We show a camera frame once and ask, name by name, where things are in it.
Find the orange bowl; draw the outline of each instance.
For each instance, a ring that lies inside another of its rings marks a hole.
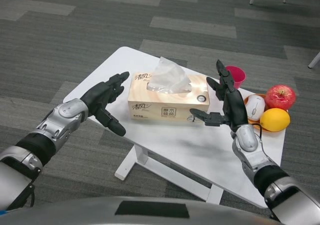
[[[265,99],[265,97],[266,97],[266,95],[265,94],[252,94],[252,95],[258,95],[258,96],[260,96],[260,97],[262,97],[263,99]],[[244,105],[246,105],[247,104],[247,102],[248,102],[248,99],[249,99],[249,97],[250,96],[247,96],[243,101],[244,101]],[[265,108],[264,108],[264,111],[266,111],[266,110],[268,110],[269,108],[267,107],[267,104],[265,105]],[[253,120],[250,120],[249,118],[248,118],[248,122],[249,122],[249,124],[260,124],[260,120],[258,120],[258,121],[253,121]],[[253,127],[255,128],[255,129],[257,129],[257,130],[260,130],[260,127],[258,126],[258,125],[253,125]],[[267,129],[265,129],[265,128],[262,128],[262,131],[263,132],[267,132],[267,133],[275,133],[274,131],[269,131],[269,130],[267,130]]]

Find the white table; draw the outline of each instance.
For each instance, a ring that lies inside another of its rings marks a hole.
[[[131,75],[152,72],[158,61],[157,57],[121,47],[67,95],[64,102],[80,98],[92,86],[107,81],[114,74],[125,71]],[[212,61],[213,70],[216,69],[215,63]],[[199,74],[183,69],[187,74]],[[232,151],[233,140],[228,126],[207,127],[203,123],[131,119],[127,102],[130,84],[131,77],[123,83],[125,89],[122,95],[107,106],[108,111],[125,127],[124,137],[135,144],[115,172],[117,178],[124,180],[134,164],[139,164],[207,202],[219,204],[223,190],[226,190],[260,208],[266,208],[263,197],[246,177],[241,162]],[[244,89],[239,91],[244,98],[252,94]],[[221,112],[223,102],[218,101],[211,88],[209,96],[209,112]],[[99,124],[95,118],[89,119]],[[265,152],[278,165],[281,162],[284,138],[284,130],[264,133],[262,136]],[[148,157],[148,151],[208,181],[212,184],[211,188]]]

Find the white computer mouse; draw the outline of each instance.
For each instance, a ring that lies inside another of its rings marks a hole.
[[[245,105],[248,119],[258,121],[265,111],[265,100],[259,95],[250,95]]]

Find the wooden-pattern tissue box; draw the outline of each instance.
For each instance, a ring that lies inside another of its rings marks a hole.
[[[190,109],[207,112],[210,100],[205,75],[188,75],[191,92],[161,93],[147,90],[152,73],[138,72],[132,76],[128,96],[131,118],[196,122]]]

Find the tissue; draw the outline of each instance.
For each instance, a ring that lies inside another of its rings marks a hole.
[[[191,92],[190,83],[186,72],[178,64],[161,57],[147,89],[165,94],[189,93]]]

